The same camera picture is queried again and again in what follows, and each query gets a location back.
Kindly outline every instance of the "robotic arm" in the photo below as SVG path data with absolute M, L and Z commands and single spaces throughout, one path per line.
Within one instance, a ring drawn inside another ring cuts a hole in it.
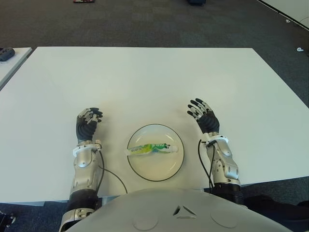
M 98 189 L 105 169 L 100 141 L 93 142 L 92 136 L 102 112 L 89 108 L 77 117 L 78 145 L 73 151 L 75 177 L 59 232 L 290 231 L 234 204 L 243 204 L 243 196 L 239 169 L 227 145 L 228 139 L 219 134 L 219 121 L 204 101 L 196 99 L 191 103 L 188 114 L 203 132 L 198 151 L 202 144 L 211 161 L 213 182 L 203 162 L 202 165 L 210 180 L 212 195 L 192 189 L 144 189 L 120 196 L 97 210 Z
M 191 100 L 188 105 L 191 115 L 198 123 L 203 133 L 199 142 L 207 150 L 211 161 L 213 183 L 202 162 L 203 168 L 210 179 L 210 190 L 213 195 L 225 198 L 237 204 L 243 204 L 243 195 L 240 192 L 239 169 L 233 161 L 232 152 L 228 147 L 228 139 L 219 134 L 219 120 L 212 109 L 201 99 Z
M 102 112 L 98 108 L 87 108 L 77 116 L 78 145 L 73 150 L 75 176 L 59 232 L 66 231 L 97 208 L 98 189 L 104 175 L 104 160 L 101 142 L 100 140 L 93 142 L 92 136 L 102 117 Z

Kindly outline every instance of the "white table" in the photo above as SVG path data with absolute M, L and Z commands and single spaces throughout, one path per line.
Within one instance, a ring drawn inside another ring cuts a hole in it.
M 207 187 L 201 132 L 186 113 L 195 97 L 219 118 L 242 184 L 309 175 L 309 109 L 253 49 L 39 47 L 0 92 L 0 170 L 10 175 L 0 202 L 68 199 L 76 116 L 94 106 L 104 112 L 94 139 L 129 192 Z M 132 133 L 152 123 L 184 142 L 183 166 L 163 182 L 137 176 L 123 153 Z M 100 196 L 123 193 L 106 173 Z
M 16 70 L 25 62 L 31 47 L 14 48 L 15 55 L 7 61 L 0 62 L 0 90 L 14 75 Z

